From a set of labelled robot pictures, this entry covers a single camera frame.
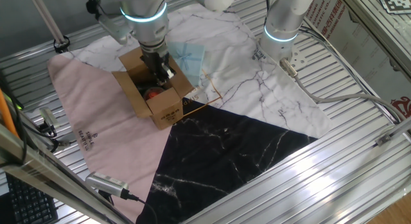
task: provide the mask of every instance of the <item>metal pole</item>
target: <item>metal pole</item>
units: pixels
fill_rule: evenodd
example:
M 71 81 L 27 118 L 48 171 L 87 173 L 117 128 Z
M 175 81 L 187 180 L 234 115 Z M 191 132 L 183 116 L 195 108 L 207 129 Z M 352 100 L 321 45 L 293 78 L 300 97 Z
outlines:
M 58 44 L 65 44 L 66 42 L 64 40 L 63 34 L 61 33 L 54 19 L 52 18 L 43 0 L 32 0 L 32 1 L 33 1 L 33 4 L 36 6 L 37 10 L 39 11 L 41 17 L 43 18 L 44 22 L 46 23 L 47 27 L 49 28 L 56 42 Z

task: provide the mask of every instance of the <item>marble pattern fabric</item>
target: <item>marble pattern fabric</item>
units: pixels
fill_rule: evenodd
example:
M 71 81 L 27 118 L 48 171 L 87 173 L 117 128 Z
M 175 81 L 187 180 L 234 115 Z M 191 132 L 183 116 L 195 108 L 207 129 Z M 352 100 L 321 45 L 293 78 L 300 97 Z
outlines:
M 200 107 L 187 101 L 186 112 Z M 187 220 L 315 141 L 304 134 L 204 107 L 171 128 L 146 202 L 159 223 Z M 138 223 L 152 223 L 147 207 Z
M 223 96 L 212 106 L 316 138 L 331 129 L 325 113 L 276 63 L 254 57 L 257 41 L 234 12 L 210 12 L 194 4 L 168 17 L 168 41 L 206 48 L 203 69 Z M 103 37 L 63 55 L 106 71 L 125 71 L 118 57 L 138 45 L 131 38 L 121 46 L 113 38 Z M 207 103 L 218 95 L 203 74 L 200 90 L 187 97 Z

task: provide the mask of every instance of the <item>white cable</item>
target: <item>white cable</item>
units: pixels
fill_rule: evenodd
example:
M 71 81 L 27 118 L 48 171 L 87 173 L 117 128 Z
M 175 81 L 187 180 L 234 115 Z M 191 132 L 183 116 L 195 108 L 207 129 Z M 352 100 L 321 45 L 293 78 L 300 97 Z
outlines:
M 392 106 L 390 103 L 386 102 L 385 100 L 378 98 L 376 96 L 371 96 L 371 95 L 367 95 L 367 94 L 350 94 L 350 95 L 345 95 L 345 96 L 337 96 L 335 98 L 320 98 L 320 97 L 316 97 L 313 94 L 311 94 L 310 92 L 308 92 L 308 90 L 304 87 L 304 85 L 301 83 L 300 79 L 298 78 L 298 76 L 294 77 L 295 81 L 297 82 L 297 84 L 300 86 L 300 88 L 312 99 L 314 99 L 315 101 L 318 102 L 323 102 L 323 103 L 331 103 L 331 102 L 336 102 L 336 101 L 342 101 L 345 99 L 353 99 L 353 98 L 363 98 L 363 99 L 369 99 L 372 100 L 374 102 L 377 102 L 381 105 L 383 105 L 384 107 L 386 107 L 387 109 L 391 110 L 392 112 L 394 112 L 398 117 L 399 117 L 399 121 L 404 121 L 406 118 L 405 116 L 399 112 L 394 106 Z

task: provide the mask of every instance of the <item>cardboard box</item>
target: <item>cardboard box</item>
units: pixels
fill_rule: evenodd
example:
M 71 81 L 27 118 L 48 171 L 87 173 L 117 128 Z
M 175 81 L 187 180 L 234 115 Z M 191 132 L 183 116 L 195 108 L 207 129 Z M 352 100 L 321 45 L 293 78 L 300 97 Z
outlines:
M 155 83 L 156 79 L 140 59 L 142 55 L 139 47 L 121 56 L 119 59 L 127 72 L 113 72 L 112 74 L 123 88 L 137 117 L 151 117 L 158 129 L 162 130 L 182 119 L 182 99 L 194 88 L 174 59 L 170 57 L 170 67 L 175 70 L 176 75 L 164 86 L 166 88 L 164 92 L 145 101 L 136 85 Z

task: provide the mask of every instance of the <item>orange cable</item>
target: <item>orange cable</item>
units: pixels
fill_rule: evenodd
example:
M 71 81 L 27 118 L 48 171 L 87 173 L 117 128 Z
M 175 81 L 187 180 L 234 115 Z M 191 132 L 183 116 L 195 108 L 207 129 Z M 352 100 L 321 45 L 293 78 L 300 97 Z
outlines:
M 3 96 L 3 92 L 0 89 L 0 111 L 3 115 L 4 124 L 6 125 L 7 129 L 14 134 L 14 136 L 19 137 L 17 134 L 17 130 L 14 127 L 14 122 L 10 110 L 8 109 L 8 105 L 6 99 Z

